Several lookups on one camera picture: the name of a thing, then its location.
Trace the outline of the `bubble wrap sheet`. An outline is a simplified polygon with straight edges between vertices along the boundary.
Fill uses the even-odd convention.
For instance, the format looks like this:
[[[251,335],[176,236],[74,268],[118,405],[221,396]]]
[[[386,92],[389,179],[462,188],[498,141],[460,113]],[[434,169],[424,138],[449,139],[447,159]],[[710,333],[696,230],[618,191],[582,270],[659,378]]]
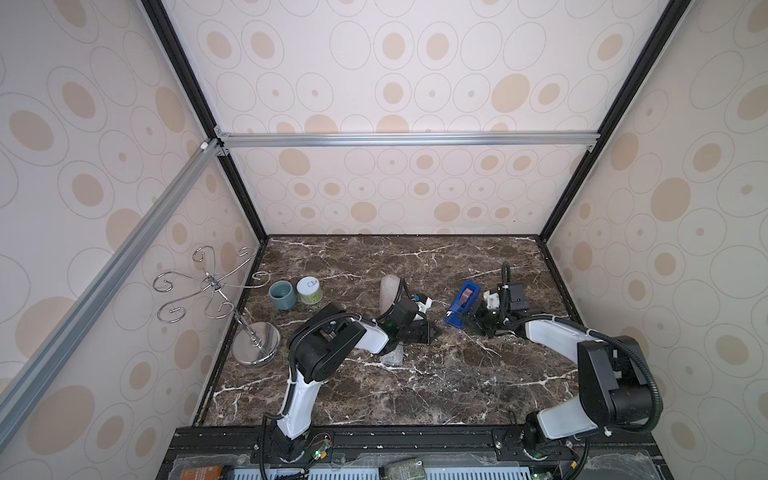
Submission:
[[[395,302],[395,297],[399,291],[400,278],[396,275],[386,275],[380,282],[380,313],[383,314]],[[393,350],[380,357],[385,366],[399,367],[404,363],[404,349],[402,344],[398,344]]]

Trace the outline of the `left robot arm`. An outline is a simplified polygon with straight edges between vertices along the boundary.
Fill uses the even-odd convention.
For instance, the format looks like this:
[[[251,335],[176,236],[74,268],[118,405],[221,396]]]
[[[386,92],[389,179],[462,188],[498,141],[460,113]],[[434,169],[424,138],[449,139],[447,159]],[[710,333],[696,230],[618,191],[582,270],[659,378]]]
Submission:
[[[293,442],[309,429],[321,385],[357,349],[387,355],[401,344],[428,344],[438,333],[428,321],[433,300],[401,296],[383,314],[366,319],[330,302],[294,332],[289,342],[289,379],[273,437]]]

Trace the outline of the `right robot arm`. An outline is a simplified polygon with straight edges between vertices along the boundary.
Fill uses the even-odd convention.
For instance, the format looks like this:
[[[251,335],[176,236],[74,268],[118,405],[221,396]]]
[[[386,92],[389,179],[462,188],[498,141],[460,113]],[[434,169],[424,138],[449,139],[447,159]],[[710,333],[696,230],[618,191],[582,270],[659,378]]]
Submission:
[[[565,317],[534,313],[519,283],[471,294],[468,320],[484,336],[510,333],[544,346],[577,367],[578,394],[526,417],[520,426],[528,452],[570,437],[615,430],[645,434],[659,423],[663,396],[639,343],[612,337]]]

